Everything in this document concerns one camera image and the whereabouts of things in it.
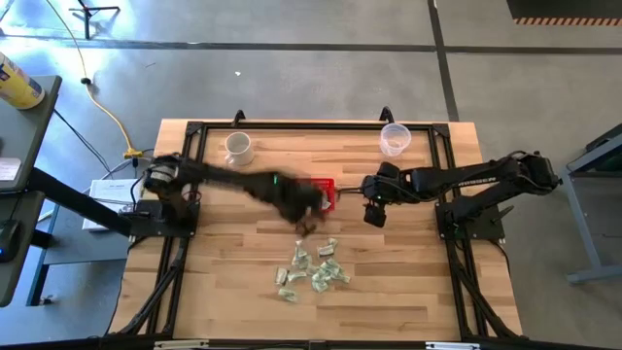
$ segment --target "white mug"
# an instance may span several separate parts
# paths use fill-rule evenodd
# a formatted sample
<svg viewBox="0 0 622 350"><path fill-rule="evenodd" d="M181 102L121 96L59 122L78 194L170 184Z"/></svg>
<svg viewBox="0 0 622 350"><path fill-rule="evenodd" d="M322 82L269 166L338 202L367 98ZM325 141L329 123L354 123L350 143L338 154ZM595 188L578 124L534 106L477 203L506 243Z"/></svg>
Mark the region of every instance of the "white mug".
<svg viewBox="0 0 622 350"><path fill-rule="evenodd" d="M246 165L253 161L255 154L251 147L251 137L244 132L233 132L225 140L225 161L230 165Z"/></svg>

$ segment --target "concrete floor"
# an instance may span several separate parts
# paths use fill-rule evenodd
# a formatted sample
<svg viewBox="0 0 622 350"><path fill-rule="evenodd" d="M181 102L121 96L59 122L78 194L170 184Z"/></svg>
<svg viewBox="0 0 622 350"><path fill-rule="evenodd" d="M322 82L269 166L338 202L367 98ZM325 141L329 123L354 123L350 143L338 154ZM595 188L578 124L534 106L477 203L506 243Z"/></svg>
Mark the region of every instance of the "concrete floor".
<svg viewBox="0 0 622 350"><path fill-rule="evenodd" d="M7 2L0 0L0 9ZM67 2L53 3L81 36L82 24L65 11ZM172 0L89 3L121 6L116 15L93 18L95 38L102 41L434 43L426 0L189 0L183 7ZM622 47L622 27L514 25L504 0L437 0L437 6L446 45ZM121 135L87 99L76 52L58 41L67 33L47 4L16 1L0 27L14 36L0 40L0 51L31 75L62 76L57 109L111 165L121 161ZM248 118L374 120L389 105L397 120L447 121L433 52L162 47L84 50L87 70L100 89L98 99L123 120L139 149L154 145L162 118L232 118L237 109ZM476 123L485 158L538 149L559 169L587 142L620 123L618 55L456 53L448 55L448 62L460 119ZM57 119L37 165L80 190L104 173ZM130 171L121 174L132 176ZM566 273L588 264L564 189L547 197L519 197L511 204L516 209L503 222L525 335L620 347L622 279L575 287L566 283ZM30 252L16 299L0 310L0 343L103 334L115 308L123 261L56 266L44 294L54 294L59 302L26 308L24 293L37 258L35 250ZM79 317L70 321L68 315L78 312L97 323L87 327ZM25 332L24 323L37 327Z"/></svg>

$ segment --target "paper money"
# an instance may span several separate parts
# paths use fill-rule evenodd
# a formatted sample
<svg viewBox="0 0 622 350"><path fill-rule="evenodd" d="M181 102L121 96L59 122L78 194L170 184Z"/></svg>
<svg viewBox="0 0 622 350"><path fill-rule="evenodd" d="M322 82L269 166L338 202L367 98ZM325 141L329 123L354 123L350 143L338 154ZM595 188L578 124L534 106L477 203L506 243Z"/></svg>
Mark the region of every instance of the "paper money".
<svg viewBox="0 0 622 350"><path fill-rule="evenodd" d="M288 282L292 282L297 280L298 278L303 278L306 277L307 273L304 271L299 271L299 272L294 272L294 273L290 273L288 275Z"/></svg>
<svg viewBox="0 0 622 350"><path fill-rule="evenodd" d="M331 245L326 247L318 247L318 255L320 258L330 257L334 254L334 248Z"/></svg>
<svg viewBox="0 0 622 350"><path fill-rule="evenodd" d="M307 274L314 275L316 272L318 272L319 269L320 269L319 266L316 266L316 265L310 263L307 266Z"/></svg>
<svg viewBox="0 0 622 350"><path fill-rule="evenodd" d="M343 267L333 258L323 262L320 269L326 271L331 279L350 283L350 277L345 275Z"/></svg>
<svg viewBox="0 0 622 350"><path fill-rule="evenodd" d="M288 278L288 273L289 271L287 271L286 268L277 267L274 283L281 286L285 285L285 281Z"/></svg>
<svg viewBox="0 0 622 350"><path fill-rule="evenodd" d="M279 290L279 297L283 297L285 300L289 302L298 302L298 296L296 295L296 293L287 288L281 288Z"/></svg>
<svg viewBox="0 0 622 350"><path fill-rule="evenodd" d="M328 276L325 271L319 269L316 274L311 276L311 287L313 287L314 291L321 293L328 289L327 281L329 280L330 276Z"/></svg>
<svg viewBox="0 0 622 350"><path fill-rule="evenodd" d="M302 241L297 240L295 242L294 258L292 259L292 266L296 266L299 269L305 269L311 263L311 256L302 249Z"/></svg>
<svg viewBox="0 0 622 350"><path fill-rule="evenodd" d="M328 239L328 246L318 247L318 255L320 258L330 257L334 254L334 249L337 246L337 240L334 238Z"/></svg>

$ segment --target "black stripe on floor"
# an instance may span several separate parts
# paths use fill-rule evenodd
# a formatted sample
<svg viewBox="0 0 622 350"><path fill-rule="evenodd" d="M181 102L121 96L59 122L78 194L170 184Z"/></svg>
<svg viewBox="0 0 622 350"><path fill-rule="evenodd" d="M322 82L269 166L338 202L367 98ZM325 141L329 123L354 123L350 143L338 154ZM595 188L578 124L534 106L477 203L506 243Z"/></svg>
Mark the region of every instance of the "black stripe on floor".
<svg viewBox="0 0 622 350"><path fill-rule="evenodd" d="M447 53L489 54L622 54L622 48L534 48L446 46Z"/></svg>
<svg viewBox="0 0 622 350"><path fill-rule="evenodd" d="M438 58L438 69L440 70L440 83L443 87L443 95L445 96L445 105L447 106L447 115L449 122L458 122L458 106L456 104L456 96L454 88L451 84L451 74L449 73L449 64L447 63L447 52L445 51L445 41L443 33L440 29L440 19L438 18L438 9L434 0L428 0L428 8L430 10L430 21L432 23L432 34L436 43L436 57Z"/></svg>
<svg viewBox="0 0 622 350"><path fill-rule="evenodd" d="M54 47L74 48L71 38L46 36L0 36L0 40L44 41ZM269 44L269 43L185 43L148 42L135 40L78 40L81 49L134 49L134 50L229 50L229 51L319 51L319 52L381 52L381 53L433 53L434 45L393 44Z"/></svg>

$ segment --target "clear plastic cup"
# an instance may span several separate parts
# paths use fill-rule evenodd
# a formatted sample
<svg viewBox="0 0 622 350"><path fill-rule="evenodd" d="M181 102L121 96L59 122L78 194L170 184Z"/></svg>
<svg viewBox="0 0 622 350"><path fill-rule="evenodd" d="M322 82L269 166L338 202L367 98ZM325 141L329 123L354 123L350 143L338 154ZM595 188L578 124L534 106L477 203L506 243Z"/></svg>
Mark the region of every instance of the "clear plastic cup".
<svg viewBox="0 0 622 350"><path fill-rule="evenodd" d="M389 157L399 156L410 145L410 130L398 123L389 123L380 131L380 151Z"/></svg>

